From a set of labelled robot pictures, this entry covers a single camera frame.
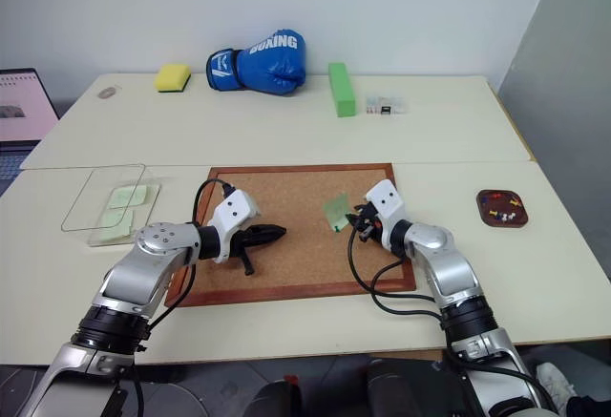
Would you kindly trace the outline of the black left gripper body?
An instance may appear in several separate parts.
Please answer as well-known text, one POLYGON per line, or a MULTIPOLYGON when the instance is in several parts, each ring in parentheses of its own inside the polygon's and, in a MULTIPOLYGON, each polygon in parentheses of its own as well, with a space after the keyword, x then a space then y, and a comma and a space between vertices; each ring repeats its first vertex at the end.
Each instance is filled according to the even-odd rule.
POLYGON ((246 248, 255 246, 255 240, 261 232, 260 226, 249 226, 245 230, 238 230, 230 241, 230 258, 238 258, 242 261, 244 274, 251 276, 255 273, 250 258, 247 255, 246 248))

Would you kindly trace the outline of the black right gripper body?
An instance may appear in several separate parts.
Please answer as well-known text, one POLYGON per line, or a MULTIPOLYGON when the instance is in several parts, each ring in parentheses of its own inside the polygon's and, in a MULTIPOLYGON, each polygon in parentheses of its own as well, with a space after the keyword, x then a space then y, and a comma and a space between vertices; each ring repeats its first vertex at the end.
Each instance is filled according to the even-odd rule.
POLYGON ((377 209, 371 204, 370 205, 370 214, 369 215, 361 215, 366 219, 366 230, 364 233, 359 234, 359 240, 361 242, 367 242, 368 240, 373 240, 378 244, 381 243, 383 226, 381 220, 378 217, 377 209))

